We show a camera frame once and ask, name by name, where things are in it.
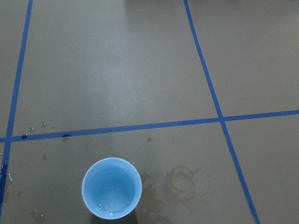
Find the light blue plastic cup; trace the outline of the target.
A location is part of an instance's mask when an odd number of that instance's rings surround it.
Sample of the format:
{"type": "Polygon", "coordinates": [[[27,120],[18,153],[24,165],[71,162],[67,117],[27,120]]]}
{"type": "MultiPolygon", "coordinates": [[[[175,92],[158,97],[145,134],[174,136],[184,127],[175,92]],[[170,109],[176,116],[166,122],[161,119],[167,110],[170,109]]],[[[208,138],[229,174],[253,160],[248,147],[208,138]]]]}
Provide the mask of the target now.
{"type": "Polygon", "coordinates": [[[125,159],[105,158],[86,172],[81,195],[93,215],[106,220],[120,219],[131,213],[141,199],[141,176],[125,159]]]}

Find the brown paper table cover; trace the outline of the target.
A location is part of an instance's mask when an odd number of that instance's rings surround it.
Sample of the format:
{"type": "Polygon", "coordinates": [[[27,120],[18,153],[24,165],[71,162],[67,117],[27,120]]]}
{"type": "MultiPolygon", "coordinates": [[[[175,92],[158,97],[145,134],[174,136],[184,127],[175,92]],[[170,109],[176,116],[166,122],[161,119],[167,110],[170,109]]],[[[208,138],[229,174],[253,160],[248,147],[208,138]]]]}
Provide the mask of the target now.
{"type": "Polygon", "coordinates": [[[1,223],[105,224],[108,157],[142,179],[117,224],[298,223],[298,1],[1,1],[1,223]]]}

